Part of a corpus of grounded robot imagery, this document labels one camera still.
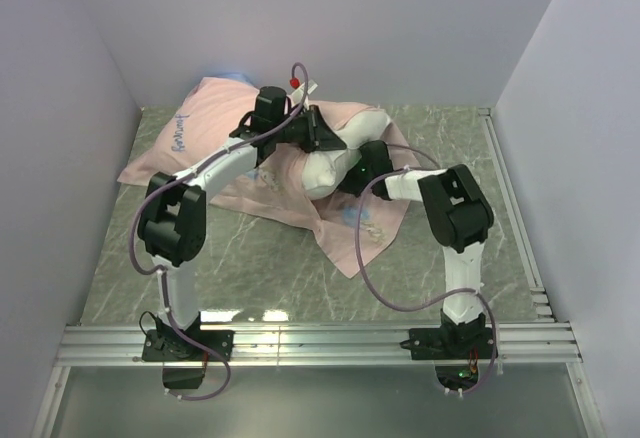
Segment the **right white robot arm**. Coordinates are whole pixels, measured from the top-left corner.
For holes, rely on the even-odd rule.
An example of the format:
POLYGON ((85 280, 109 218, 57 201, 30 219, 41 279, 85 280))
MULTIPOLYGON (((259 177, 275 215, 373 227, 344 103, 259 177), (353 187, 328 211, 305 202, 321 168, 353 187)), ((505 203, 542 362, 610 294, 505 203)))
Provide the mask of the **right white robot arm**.
POLYGON ((451 357, 460 358, 475 346, 493 318, 481 296, 482 255, 494 213, 469 168, 455 165, 426 170, 407 165, 395 169, 389 146, 380 140, 359 148, 360 159, 346 175, 340 189, 359 198, 355 215, 355 254, 371 293, 385 306, 416 312, 442 304, 436 343, 451 357), (413 201, 423 205, 431 232, 442 246, 445 260, 443 295, 422 305, 400 306, 386 300, 373 286, 361 253, 362 213, 368 194, 386 201, 413 201))

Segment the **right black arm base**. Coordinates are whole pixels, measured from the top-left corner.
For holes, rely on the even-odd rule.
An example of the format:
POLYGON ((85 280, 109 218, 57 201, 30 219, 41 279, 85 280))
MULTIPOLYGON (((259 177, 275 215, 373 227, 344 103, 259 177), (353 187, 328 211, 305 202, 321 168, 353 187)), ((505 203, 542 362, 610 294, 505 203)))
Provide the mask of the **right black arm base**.
POLYGON ((497 339, 486 325, 442 324, 439 328, 411 328, 399 343, 412 361, 433 361, 438 383, 446 394, 469 394, 481 382, 480 361, 490 368, 498 358, 497 339))

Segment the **pink cartoon pillowcase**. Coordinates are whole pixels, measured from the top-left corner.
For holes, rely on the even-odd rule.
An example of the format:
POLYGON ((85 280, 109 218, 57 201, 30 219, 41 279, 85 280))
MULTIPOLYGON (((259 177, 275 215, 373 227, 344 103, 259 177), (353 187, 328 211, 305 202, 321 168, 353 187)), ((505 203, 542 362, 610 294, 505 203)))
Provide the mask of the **pink cartoon pillowcase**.
MULTIPOLYGON (((243 115, 254 106, 257 88, 240 81, 204 78, 162 129, 153 145, 120 173, 119 182, 146 186, 157 172, 174 174, 220 148, 243 115)), ((407 141, 392 122, 382 140, 392 145, 394 165, 414 165, 407 141)), ((355 254, 356 197, 336 189, 311 201, 301 173, 308 154, 293 145, 280 145, 256 170, 225 187, 212 204, 313 232, 318 246, 346 277, 358 272, 355 254)), ((386 201, 374 196, 364 204, 360 245, 369 263, 395 240, 408 209, 406 201, 386 201)))

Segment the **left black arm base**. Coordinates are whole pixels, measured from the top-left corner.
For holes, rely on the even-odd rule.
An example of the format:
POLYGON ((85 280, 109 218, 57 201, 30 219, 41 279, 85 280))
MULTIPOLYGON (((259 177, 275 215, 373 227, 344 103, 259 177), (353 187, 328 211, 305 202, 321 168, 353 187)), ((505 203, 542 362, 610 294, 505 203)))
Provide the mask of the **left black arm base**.
POLYGON ((184 338, 150 311, 140 315, 138 327, 144 335, 141 361, 163 365, 162 383, 167 392, 177 396, 184 391, 197 390, 212 363, 222 364, 227 372, 214 395, 220 394, 229 384, 234 331, 203 330, 200 317, 197 317, 192 325, 181 331, 184 338))

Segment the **white pillow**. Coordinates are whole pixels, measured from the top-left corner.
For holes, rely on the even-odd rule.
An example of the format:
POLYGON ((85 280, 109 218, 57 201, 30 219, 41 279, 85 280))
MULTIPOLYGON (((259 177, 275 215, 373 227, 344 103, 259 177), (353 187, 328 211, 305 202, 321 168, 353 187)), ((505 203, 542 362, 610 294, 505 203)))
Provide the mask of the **white pillow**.
POLYGON ((311 201, 332 194, 359 160, 359 147, 380 139, 391 123, 386 111, 372 106, 329 102, 318 106, 325 122, 346 144, 346 148, 314 151, 306 156, 301 182, 311 201))

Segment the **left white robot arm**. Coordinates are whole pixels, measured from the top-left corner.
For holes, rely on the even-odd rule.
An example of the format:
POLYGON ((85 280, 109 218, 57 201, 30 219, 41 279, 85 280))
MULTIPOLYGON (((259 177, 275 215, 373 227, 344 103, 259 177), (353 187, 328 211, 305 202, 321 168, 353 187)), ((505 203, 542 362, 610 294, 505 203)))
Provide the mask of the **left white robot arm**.
POLYGON ((160 319, 173 328, 165 345, 177 359, 192 359, 202 344, 200 333, 190 328, 200 309, 195 272, 189 262, 204 245, 210 199, 237 177, 257 168, 280 143, 292 144, 305 153, 347 148, 325 122, 319 107, 308 103, 308 94, 315 87, 313 82, 304 84, 292 96, 279 87, 261 88, 254 109, 241 118, 218 150, 174 175, 158 173, 149 181, 134 224, 152 257, 153 268, 142 269, 135 257, 131 261, 139 273, 158 275, 160 319))

